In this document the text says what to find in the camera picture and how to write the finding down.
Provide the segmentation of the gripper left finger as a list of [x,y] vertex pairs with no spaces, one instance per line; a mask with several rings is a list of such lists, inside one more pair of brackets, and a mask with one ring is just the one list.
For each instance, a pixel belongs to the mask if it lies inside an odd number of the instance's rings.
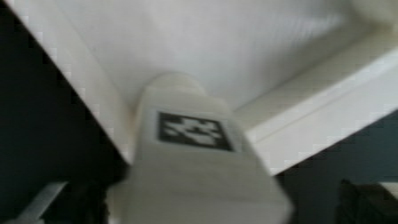
[[110,224],[104,197],[96,182],[51,182],[7,224]]

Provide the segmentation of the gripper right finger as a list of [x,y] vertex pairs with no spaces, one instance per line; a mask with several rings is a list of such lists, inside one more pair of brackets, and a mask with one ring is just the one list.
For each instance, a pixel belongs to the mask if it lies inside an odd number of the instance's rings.
[[339,183],[335,224],[398,224],[398,182]]

